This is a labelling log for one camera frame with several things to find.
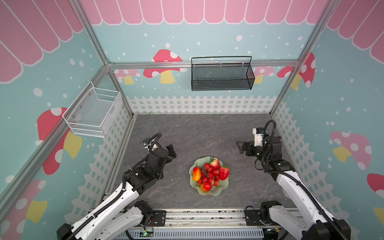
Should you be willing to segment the large red fake strawberry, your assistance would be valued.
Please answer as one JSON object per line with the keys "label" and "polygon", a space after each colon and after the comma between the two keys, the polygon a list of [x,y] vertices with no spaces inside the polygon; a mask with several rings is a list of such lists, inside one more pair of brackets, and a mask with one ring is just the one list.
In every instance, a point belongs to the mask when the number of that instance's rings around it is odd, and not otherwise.
{"label": "large red fake strawberry", "polygon": [[221,166],[219,169],[219,179],[221,181],[225,181],[229,175],[230,169],[226,165]]}

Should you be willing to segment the orange red fake mango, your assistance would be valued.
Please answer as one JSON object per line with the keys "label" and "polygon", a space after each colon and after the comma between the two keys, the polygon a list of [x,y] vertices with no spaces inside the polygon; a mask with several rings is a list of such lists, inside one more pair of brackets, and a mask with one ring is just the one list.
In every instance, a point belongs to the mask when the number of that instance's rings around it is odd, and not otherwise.
{"label": "orange red fake mango", "polygon": [[193,181],[198,182],[201,179],[202,171],[199,167],[193,169]]}

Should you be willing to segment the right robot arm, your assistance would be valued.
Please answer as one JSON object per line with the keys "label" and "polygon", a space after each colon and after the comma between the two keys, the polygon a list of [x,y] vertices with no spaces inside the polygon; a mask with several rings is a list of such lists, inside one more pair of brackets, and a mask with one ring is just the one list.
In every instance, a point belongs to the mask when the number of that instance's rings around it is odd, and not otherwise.
{"label": "right robot arm", "polygon": [[266,201],[261,204],[258,217],[245,209],[248,225],[252,225],[253,220],[259,220],[265,226],[276,223],[297,240],[349,240],[349,224],[326,210],[302,183],[291,163],[283,159],[280,138],[275,136],[276,128],[274,120],[269,120],[264,127],[254,128],[254,140],[244,142],[239,149],[261,162],[261,170],[283,188],[302,218],[290,213],[278,201]]}

